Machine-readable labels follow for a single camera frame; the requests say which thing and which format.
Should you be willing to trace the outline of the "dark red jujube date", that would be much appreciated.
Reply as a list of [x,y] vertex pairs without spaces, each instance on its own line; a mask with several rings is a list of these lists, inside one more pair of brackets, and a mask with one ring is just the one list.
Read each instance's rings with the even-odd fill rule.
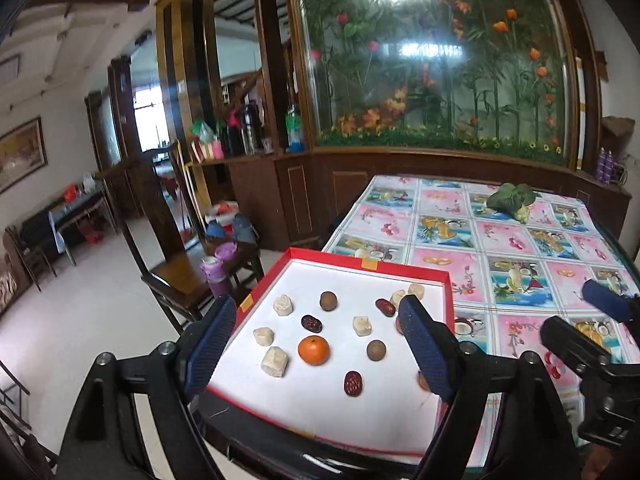
[[305,314],[300,320],[300,324],[305,330],[314,334],[321,333],[323,330],[322,322],[310,314]]
[[352,398],[360,396],[363,389],[362,376],[356,370],[350,370],[345,374],[343,382],[344,393]]
[[375,300],[375,307],[378,308],[386,318],[392,318],[396,314],[396,307],[390,302],[390,300],[384,298],[378,298]]

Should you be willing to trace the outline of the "orange mandarin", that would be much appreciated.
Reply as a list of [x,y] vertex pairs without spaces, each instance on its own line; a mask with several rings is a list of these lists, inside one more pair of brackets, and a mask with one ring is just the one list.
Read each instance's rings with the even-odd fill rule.
[[430,391],[431,391],[431,388],[430,388],[430,386],[428,385],[427,380],[425,379],[425,377],[423,376],[423,374],[422,374],[421,372],[419,372],[419,373],[416,375],[416,380],[418,381],[418,384],[419,384],[419,386],[420,386],[420,388],[421,388],[422,390],[427,391],[427,392],[430,392]]
[[331,355],[329,343],[318,335],[304,338],[297,347],[300,358],[308,365],[324,364]]

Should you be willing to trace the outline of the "colourful fruit print tablecloth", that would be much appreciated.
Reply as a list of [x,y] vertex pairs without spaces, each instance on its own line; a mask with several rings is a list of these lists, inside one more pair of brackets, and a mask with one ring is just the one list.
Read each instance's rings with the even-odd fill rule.
[[487,353],[517,358],[537,352],[573,427],[585,417],[579,379],[539,339],[542,322],[559,315],[612,354],[635,363],[639,350],[628,330],[590,306],[582,285],[595,280],[620,296],[638,295],[634,265],[594,225],[585,205],[537,192],[526,224],[486,206],[491,194],[468,183],[470,211],[454,218],[409,214],[413,232],[403,243],[355,231],[365,206],[349,211],[323,244],[332,254],[390,261],[448,273],[454,333]]

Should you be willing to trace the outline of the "purple bottle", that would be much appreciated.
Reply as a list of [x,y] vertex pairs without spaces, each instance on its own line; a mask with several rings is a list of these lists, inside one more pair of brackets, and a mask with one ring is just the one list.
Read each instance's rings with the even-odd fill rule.
[[594,173],[594,176],[596,177],[597,181],[600,183],[605,182],[605,176],[604,176],[605,164],[606,164],[606,151],[604,148],[600,148],[600,151],[598,153],[598,158],[597,158],[596,172]]
[[605,153],[604,168],[603,168],[603,182],[605,184],[610,184],[612,182],[613,172],[614,172],[613,153],[611,151],[607,151]]

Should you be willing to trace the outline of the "green leafy vegetable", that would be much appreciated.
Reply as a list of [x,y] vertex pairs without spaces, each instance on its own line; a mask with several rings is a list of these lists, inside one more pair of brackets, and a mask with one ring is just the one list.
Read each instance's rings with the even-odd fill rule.
[[526,224],[530,206],[535,203],[537,197],[538,194],[526,183],[514,185],[506,182],[488,197],[486,206],[506,214],[521,224]]

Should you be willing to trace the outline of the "brown kiwi fruit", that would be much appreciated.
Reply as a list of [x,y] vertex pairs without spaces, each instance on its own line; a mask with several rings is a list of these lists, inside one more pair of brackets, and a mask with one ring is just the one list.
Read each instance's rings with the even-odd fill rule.
[[331,312],[337,308],[337,296],[334,294],[334,292],[326,290],[325,292],[322,292],[319,304],[323,311]]
[[386,356],[386,345],[382,340],[372,340],[367,345],[367,357],[373,362],[380,362]]

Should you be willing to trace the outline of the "purple lidded cup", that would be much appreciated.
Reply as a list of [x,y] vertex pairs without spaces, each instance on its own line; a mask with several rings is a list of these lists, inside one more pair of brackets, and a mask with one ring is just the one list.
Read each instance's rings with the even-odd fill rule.
[[224,242],[212,256],[201,260],[200,270],[214,296],[231,294],[232,286],[224,265],[231,261],[237,249],[235,242]]

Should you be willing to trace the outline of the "red box with white inside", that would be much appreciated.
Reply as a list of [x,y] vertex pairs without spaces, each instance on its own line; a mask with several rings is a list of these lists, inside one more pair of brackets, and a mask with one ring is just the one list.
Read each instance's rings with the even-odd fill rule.
[[[378,298],[390,299],[398,289],[422,284],[422,306],[434,320],[451,325],[454,306],[449,275],[445,271],[375,262],[290,248],[239,308],[239,324],[218,362],[207,390],[247,413],[284,429],[293,430],[340,448],[400,462],[414,462],[430,444],[442,416],[442,401],[420,388],[419,367],[393,318],[375,307]],[[337,308],[323,311],[322,292],[337,296]],[[288,295],[294,311],[279,316],[273,301]],[[305,314],[318,318],[321,333],[305,330]],[[369,336],[352,328],[355,316],[367,316]],[[270,347],[288,354],[283,377],[267,375],[260,364],[270,347],[260,346],[253,330],[274,331]],[[330,358],[322,365],[306,364],[298,344],[309,336],[323,337]],[[382,340],[386,356],[380,362],[367,357],[367,345]],[[360,396],[344,393],[350,370],[362,376]]]

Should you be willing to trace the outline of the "dark wooden chair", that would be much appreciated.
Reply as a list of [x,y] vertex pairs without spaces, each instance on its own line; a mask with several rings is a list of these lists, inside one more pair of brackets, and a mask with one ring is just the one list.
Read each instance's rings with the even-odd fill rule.
[[183,239],[154,168],[154,159],[160,155],[169,157],[178,185],[184,188],[186,180],[178,164],[178,145],[175,143],[167,148],[127,155],[115,166],[97,172],[94,177],[103,182],[108,194],[114,193],[114,184],[118,180],[126,180],[131,184],[132,196],[149,221],[164,260],[155,266],[146,264],[122,211],[118,205],[114,205],[117,222],[140,271],[141,281],[149,287],[172,327],[177,333],[182,333],[187,325],[202,318],[203,309],[213,300],[214,294],[200,270],[200,263],[205,257],[215,255],[215,250],[230,238],[206,235],[193,202],[187,197],[184,202],[195,237],[187,242]]

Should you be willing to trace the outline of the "glass display with artificial flowers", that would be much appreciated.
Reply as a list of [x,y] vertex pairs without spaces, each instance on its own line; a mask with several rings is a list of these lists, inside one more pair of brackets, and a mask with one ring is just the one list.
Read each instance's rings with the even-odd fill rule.
[[560,0],[288,0],[316,148],[420,148],[569,167]]

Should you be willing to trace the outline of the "dark wooden cabinet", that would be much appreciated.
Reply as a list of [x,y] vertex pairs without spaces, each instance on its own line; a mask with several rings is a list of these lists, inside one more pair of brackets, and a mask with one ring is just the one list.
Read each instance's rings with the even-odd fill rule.
[[192,200],[203,219],[225,198],[238,204],[262,247],[285,250],[326,242],[349,211],[365,206],[362,237],[401,244],[409,214],[459,217],[470,211],[466,184],[490,194],[500,184],[527,184],[585,205],[608,234],[620,235],[631,197],[583,171],[548,162],[417,148],[313,148],[293,154],[245,155],[188,162]]

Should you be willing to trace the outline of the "black thermos flask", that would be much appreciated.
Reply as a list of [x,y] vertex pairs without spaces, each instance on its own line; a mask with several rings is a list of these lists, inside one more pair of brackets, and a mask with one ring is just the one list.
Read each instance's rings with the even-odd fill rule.
[[240,121],[245,154],[256,155],[262,149],[262,122],[255,101],[241,107]]

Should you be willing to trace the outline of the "green label plastic bottle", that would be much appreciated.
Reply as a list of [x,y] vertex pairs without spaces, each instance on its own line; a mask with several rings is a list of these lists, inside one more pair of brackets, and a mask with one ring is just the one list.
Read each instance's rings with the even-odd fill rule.
[[286,133],[288,134],[288,150],[291,153],[305,151],[305,137],[303,132],[302,118],[298,107],[292,104],[288,108],[285,116]]

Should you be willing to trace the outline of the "framed wall painting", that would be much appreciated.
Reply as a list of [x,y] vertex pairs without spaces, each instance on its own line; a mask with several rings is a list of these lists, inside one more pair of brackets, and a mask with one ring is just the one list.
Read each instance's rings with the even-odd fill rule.
[[0,193],[47,166],[41,118],[36,117],[2,134],[0,141]]

